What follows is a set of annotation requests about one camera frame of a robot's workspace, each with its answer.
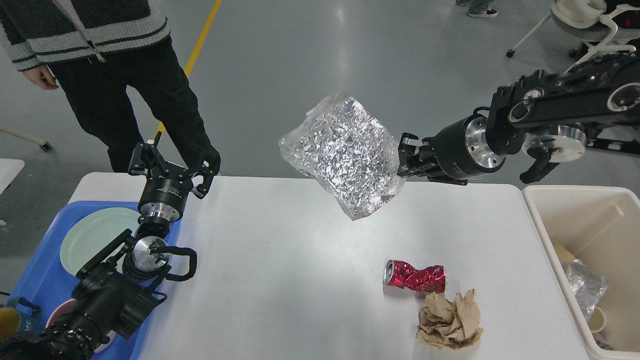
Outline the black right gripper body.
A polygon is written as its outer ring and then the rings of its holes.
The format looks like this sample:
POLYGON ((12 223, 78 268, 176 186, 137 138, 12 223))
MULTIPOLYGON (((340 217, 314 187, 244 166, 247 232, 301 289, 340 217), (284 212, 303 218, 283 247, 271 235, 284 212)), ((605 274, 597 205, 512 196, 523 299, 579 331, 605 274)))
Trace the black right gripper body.
POLYGON ((472 178, 496 173, 503 167, 506 157, 489 146, 487 120, 473 114, 425 138, 425 145, 434 153, 434 160, 428 162, 438 164, 426 171, 428 180, 464 186, 472 178))

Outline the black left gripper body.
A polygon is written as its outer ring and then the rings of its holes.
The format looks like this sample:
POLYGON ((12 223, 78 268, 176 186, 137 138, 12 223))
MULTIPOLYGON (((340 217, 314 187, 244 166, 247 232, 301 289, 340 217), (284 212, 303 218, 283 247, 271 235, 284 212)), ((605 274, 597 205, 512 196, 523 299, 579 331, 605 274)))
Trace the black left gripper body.
POLYGON ((177 167, 147 170, 138 212, 144 217, 161 218, 169 223, 182 219, 189 193, 194 187, 188 174, 186 169, 177 167))

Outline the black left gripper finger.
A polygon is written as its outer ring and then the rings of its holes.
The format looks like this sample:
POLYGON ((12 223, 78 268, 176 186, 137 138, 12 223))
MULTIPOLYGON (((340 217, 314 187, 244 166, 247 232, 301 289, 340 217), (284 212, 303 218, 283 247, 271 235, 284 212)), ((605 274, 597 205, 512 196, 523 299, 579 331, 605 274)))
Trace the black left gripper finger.
POLYGON ((199 164, 182 171, 182 183, 188 188, 188 192, 198 199, 203 199, 209 193, 215 174, 207 160, 207 153, 202 152, 199 164))
POLYGON ((153 139, 147 142, 141 141, 135 145, 128 165, 129 175, 150 178, 171 173, 173 165, 167 162, 158 151, 162 134, 162 132, 156 132, 153 139))

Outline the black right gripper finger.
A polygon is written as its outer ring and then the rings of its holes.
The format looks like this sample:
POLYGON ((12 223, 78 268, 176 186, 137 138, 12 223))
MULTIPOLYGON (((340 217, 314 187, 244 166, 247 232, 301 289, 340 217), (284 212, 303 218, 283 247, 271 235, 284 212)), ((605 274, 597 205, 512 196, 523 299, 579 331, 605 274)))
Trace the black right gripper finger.
POLYGON ((427 159, 420 158, 401 158, 400 164, 397 170, 397 175, 400 177, 423 177, 423 178, 436 178, 436 172, 438 171, 438 159, 430 157, 427 159))
POLYGON ((418 137, 412 133, 403 132, 398 144, 398 159, 400 161, 430 161, 434 159, 431 141, 432 137, 418 137))

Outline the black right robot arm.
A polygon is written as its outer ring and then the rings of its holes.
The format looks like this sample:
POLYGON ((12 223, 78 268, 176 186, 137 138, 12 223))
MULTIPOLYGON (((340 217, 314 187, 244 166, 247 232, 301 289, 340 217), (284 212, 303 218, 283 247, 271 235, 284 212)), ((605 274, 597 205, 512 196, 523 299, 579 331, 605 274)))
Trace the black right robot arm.
POLYGON ((638 155, 637 141, 600 134, 615 126, 639 128, 639 68, 638 51, 616 52, 562 73, 536 70, 521 76, 498 87, 489 106, 477 107, 434 136, 403 133, 397 174, 464 186, 524 152, 534 162, 519 180, 530 184, 588 148, 638 155))

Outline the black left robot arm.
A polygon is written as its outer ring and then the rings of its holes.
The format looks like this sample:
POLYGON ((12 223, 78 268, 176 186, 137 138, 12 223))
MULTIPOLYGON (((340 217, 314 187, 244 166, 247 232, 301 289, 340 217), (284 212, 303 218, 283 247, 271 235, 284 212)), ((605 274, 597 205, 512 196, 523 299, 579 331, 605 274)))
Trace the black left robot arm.
POLYGON ((146 183, 137 205, 138 227, 126 229, 80 267, 71 292, 75 304, 39 333, 22 330, 1 342, 3 360, 89 360, 114 332, 129 338, 167 295, 163 281, 187 281, 197 271, 194 249, 167 242, 182 219, 189 194, 202 199, 214 180, 205 160, 191 168, 166 161, 162 132, 140 142, 128 173, 146 183))

